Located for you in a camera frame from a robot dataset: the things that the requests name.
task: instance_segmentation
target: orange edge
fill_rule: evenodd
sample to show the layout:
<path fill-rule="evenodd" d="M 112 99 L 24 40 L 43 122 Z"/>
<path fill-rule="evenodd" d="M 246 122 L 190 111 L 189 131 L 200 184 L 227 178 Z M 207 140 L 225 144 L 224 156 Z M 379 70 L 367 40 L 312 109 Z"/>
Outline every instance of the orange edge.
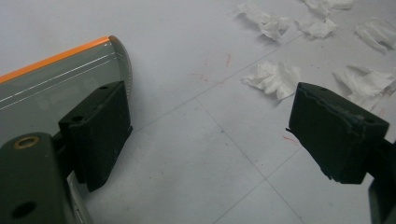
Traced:
<path fill-rule="evenodd" d="M 48 59 L 44 59 L 43 61 L 40 61 L 38 63 L 32 63 L 30 65 L 27 65 L 26 67 L 23 67 L 21 69 L 18 69 L 16 71 L 10 72 L 8 74 L 5 74 L 3 76 L 0 76 L 0 84 L 7 82 L 9 80 L 11 80 L 12 78 L 16 78 L 16 77 L 20 77 L 23 76 L 26 73 L 32 72 L 36 69 L 42 68 L 46 65 L 49 65 L 50 63 L 55 63 L 58 62 L 64 58 L 70 57 L 72 55 L 75 55 L 77 53 L 82 52 L 83 50 L 86 49 L 91 49 L 93 47 L 96 47 L 98 45 L 104 44 L 106 42 L 110 41 L 110 39 L 108 38 L 108 36 L 104 36 L 101 37 L 99 39 L 93 40 L 89 43 L 86 43 L 84 45 L 78 46 L 76 48 L 67 50 L 65 52 L 62 52 L 60 54 L 54 55 L 52 57 L 49 57 Z"/>

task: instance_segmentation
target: brass screw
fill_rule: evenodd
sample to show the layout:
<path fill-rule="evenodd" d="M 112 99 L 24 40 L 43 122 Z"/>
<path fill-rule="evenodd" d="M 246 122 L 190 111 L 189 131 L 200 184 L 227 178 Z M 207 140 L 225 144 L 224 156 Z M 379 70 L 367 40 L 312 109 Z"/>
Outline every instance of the brass screw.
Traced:
<path fill-rule="evenodd" d="M 40 141 L 40 138 L 37 136 L 27 136 L 24 138 L 19 139 L 15 142 L 14 148 L 15 149 L 25 149 L 28 147 L 32 147 Z"/>

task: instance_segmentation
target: crumpled tissue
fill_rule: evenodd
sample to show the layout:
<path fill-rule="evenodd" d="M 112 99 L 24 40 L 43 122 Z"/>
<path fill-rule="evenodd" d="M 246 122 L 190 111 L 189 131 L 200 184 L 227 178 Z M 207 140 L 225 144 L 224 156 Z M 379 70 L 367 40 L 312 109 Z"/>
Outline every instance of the crumpled tissue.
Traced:
<path fill-rule="evenodd" d="M 350 9 L 354 0 L 303 0 L 313 12 L 327 17 L 331 9 Z"/>
<path fill-rule="evenodd" d="M 268 15 L 251 1 L 240 4 L 238 7 L 242 13 L 246 14 L 249 20 L 259 26 L 263 34 L 273 40 L 278 40 L 282 36 L 279 31 L 286 31 L 289 28 L 289 23 L 292 21 L 291 18 Z"/>
<path fill-rule="evenodd" d="M 307 21 L 297 21 L 297 24 L 301 31 L 316 38 L 324 38 L 329 33 L 335 31 L 338 27 L 329 18 L 325 19 L 324 21 L 317 21 L 313 19 Z"/>
<path fill-rule="evenodd" d="M 259 63 L 257 74 L 242 78 L 242 82 L 263 90 L 266 94 L 276 91 L 278 100 L 294 94 L 301 79 L 300 68 L 287 63 Z"/>
<path fill-rule="evenodd" d="M 382 73 L 353 64 L 348 67 L 357 73 L 333 72 L 335 79 L 343 82 L 352 91 L 347 97 L 351 102 L 369 111 L 381 100 L 384 89 L 396 80 L 396 68 L 392 68 L 390 73 Z"/>
<path fill-rule="evenodd" d="M 366 44 L 383 53 L 387 52 L 385 46 L 394 49 L 396 44 L 396 27 L 378 18 L 371 18 L 367 22 L 358 25 L 356 33 Z"/>
<path fill-rule="evenodd" d="M 304 0 L 304 2 L 315 13 L 325 17 L 330 15 L 330 5 L 327 3 L 327 1 Z"/>
<path fill-rule="evenodd" d="M 325 0 L 331 8 L 350 9 L 354 0 Z"/>

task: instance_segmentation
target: white tissue paper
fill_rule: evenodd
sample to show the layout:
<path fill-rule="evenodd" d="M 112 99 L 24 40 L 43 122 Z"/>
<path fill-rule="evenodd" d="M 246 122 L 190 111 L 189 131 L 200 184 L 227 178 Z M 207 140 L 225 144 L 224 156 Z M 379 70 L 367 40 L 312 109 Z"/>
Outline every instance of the white tissue paper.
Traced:
<path fill-rule="evenodd" d="M 331 8 L 335 9 L 350 9 L 353 5 L 353 0 L 325 0 Z"/>
<path fill-rule="evenodd" d="M 291 96 L 301 79 L 300 69 L 286 63 L 260 63 L 257 74 L 242 78 L 242 82 L 263 90 L 266 94 L 276 91 L 278 100 Z"/>
<path fill-rule="evenodd" d="M 390 73 L 381 73 L 364 66 L 349 65 L 358 73 L 336 73 L 335 79 L 346 84 L 352 91 L 347 98 L 361 107 L 372 110 L 381 100 L 384 89 L 396 80 L 396 68 Z"/>
<path fill-rule="evenodd" d="M 297 23 L 301 31 L 316 38 L 324 38 L 338 27 L 330 19 L 325 19 L 324 21 L 311 19 L 307 21 L 297 21 Z"/>
<path fill-rule="evenodd" d="M 396 44 L 396 27 L 378 18 L 371 18 L 364 24 L 358 25 L 356 33 L 366 44 L 384 53 L 387 52 L 385 46 L 394 49 Z"/>
<path fill-rule="evenodd" d="M 350 9 L 354 0 L 303 0 L 313 12 L 327 17 L 331 9 Z"/>
<path fill-rule="evenodd" d="M 304 0 L 311 10 L 319 15 L 327 17 L 330 15 L 330 5 L 327 1 Z"/>
<path fill-rule="evenodd" d="M 281 18 L 276 15 L 268 15 L 262 11 L 256 4 L 251 1 L 238 5 L 242 13 L 247 15 L 247 18 L 256 23 L 263 34 L 278 40 L 281 37 L 279 31 L 286 31 L 289 28 L 290 18 Z"/>

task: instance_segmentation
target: white floor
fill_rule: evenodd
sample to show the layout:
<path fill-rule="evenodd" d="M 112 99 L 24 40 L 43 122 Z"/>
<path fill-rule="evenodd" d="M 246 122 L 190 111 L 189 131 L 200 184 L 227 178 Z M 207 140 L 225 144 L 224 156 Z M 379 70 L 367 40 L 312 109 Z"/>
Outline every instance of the white floor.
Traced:
<path fill-rule="evenodd" d="M 278 42 L 238 15 L 242 2 L 2 2 L 0 74 L 103 35 L 130 54 L 134 132 L 108 182 L 85 195 L 94 223 L 371 222 L 372 178 L 360 186 L 329 180 L 285 131 L 293 97 L 279 102 L 240 79 L 261 61 L 285 61 L 302 68 L 303 81 L 346 96 L 332 71 L 395 66 L 395 50 L 375 51 L 354 29 L 370 17 L 396 23 L 396 2 L 355 0 L 331 15 L 333 36 L 309 40 L 292 24 Z M 279 16 L 310 13 L 300 0 L 256 2 Z M 395 97 L 381 108 L 389 141 Z"/>

